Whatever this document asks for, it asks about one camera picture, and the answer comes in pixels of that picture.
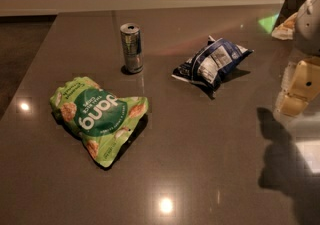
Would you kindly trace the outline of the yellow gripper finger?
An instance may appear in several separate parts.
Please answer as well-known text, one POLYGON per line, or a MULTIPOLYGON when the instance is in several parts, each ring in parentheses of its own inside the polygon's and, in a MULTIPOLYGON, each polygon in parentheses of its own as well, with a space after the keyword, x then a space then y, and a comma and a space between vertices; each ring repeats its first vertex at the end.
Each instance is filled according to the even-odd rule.
POLYGON ((275 109, 283 115, 295 117, 302 113, 307 106, 308 103, 305 100, 281 91, 277 97, 275 109))
POLYGON ((320 93, 319 57, 312 56, 298 62, 288 92, 305 101, 312 101, 320 93))

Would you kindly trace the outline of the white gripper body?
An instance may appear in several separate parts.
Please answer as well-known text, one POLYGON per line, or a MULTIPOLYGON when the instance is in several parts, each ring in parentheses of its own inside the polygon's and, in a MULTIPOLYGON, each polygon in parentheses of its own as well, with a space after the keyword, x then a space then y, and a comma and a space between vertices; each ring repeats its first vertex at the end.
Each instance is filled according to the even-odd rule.
POLYGON ((295 22, 295 47, 309 55, 320 55, 320 0, 306 0, 295 22))

